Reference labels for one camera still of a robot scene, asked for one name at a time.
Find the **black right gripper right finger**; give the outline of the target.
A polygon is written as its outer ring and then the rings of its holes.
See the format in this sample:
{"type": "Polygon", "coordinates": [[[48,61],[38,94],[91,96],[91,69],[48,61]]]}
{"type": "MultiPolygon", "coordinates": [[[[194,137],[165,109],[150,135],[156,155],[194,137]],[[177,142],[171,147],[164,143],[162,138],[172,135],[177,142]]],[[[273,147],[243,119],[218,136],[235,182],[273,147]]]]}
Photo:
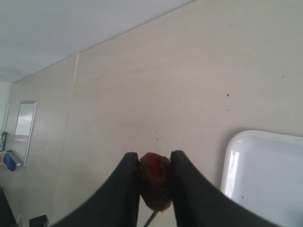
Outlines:
{"type": "Polygon", "coordinates": [[[179,227],[272,227],[211,184],[182,150],[170,155],[173,207],[179,227]]]}

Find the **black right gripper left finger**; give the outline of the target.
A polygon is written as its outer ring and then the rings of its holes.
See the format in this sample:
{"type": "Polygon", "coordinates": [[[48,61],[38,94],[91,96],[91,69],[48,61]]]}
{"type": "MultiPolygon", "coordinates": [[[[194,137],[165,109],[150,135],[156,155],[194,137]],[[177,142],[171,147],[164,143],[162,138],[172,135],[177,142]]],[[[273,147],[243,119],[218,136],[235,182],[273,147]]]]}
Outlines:
{"type": "Polygon", "coordinates": [[[102,186],[53,227],[135,227],[139,213],[139,160],[127,152],[102,186]]]}

